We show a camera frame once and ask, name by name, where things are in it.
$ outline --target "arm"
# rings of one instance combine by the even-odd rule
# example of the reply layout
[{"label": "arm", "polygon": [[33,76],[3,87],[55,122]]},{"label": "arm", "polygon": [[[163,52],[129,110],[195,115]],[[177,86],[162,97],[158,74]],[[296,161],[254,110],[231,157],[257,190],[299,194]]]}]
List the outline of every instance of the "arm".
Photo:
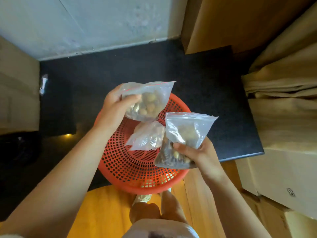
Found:
[{"label": "arm", "polygon": [[105,98],[97,124],[18,205],[0,228],[0,235],[66,237],[93,179],[105,145],[125,111],[140,96],[120,101],[117,88]]},{"label": "arm", "polygon": [[174,149],[195,161],[213,194],[227,238],[271,237],[224,172],[207,137],[198,150],[178,143],[174,143]]}]

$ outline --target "hand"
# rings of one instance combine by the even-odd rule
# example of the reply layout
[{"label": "hand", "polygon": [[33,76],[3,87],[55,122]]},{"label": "hand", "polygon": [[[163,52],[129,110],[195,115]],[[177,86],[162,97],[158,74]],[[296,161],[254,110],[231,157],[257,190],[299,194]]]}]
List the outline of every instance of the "hand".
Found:
[{"label": "hand", "polygon": [[122,84],[111,90],[103,103],[95,126],[102,126],[114,133],[124,117],[125,111],[141,99],[141,95],[130,95],[121,100],[118,94]]},{"label": "hand", "polygon": [[199,147],[194,149],[184,144],[174,143],[174,149],[191,158],[199,168],[205,182],[222,182],[227,177],[218,160],[215,148],[207,137]]}]

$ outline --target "fingernail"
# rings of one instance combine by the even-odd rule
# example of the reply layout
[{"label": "fingernail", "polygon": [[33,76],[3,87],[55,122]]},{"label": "fingernail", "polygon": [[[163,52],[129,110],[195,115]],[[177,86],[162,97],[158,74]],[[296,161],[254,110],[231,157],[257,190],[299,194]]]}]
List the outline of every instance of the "fingernail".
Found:
[{"label": "fingernail", "polygon": [[174,148],[179,148],[179,143],[174,143],[174,144],[173,144],[173,147],[174,147]]}]

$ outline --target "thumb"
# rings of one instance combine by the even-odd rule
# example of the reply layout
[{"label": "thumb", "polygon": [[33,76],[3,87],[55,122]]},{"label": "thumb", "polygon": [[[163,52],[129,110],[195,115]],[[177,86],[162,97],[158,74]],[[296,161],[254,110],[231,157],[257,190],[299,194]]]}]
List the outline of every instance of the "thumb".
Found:
[{"label": "thumb", "polygon": [[180,143],[174,143],[173,144],[173,148],[174,150],[180,152],[183,155],[186,155],[187,157],[189,157],[192,160],[196,160],[198,155],[199,155],[199,150],[188,147],[184,144],[180,144]]},{"label": "thumb", "polygon": [[127,109],[133,104],[135,104],[136,102],[138,102],[141,99],[141,96],[142,95],[140,94],[126,96],[124,99],[119,101],[118,104],[120,105],[121,108]]}]

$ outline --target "red plastic basket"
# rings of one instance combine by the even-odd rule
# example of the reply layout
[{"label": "red plastic basket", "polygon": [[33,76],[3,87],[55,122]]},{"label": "red plastic basket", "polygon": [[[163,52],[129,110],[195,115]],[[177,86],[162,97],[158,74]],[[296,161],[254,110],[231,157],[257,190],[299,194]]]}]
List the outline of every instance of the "red plastic basket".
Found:
[{"label": "red plastic basket", "polygon": [[[165,113],[190,112],[189,108],[176,95],[171,94],[158,121],[165,126]],[[153,161],[160,148],[150,151],[129,151],[124,146],[135,126],[140,123],[124,118],[117,131],[109,139],[99,163],[99,170],[105,178],[121,190],[147,195],[167,190],[179,182],[188,170],[167,169],[154,166]]]}]

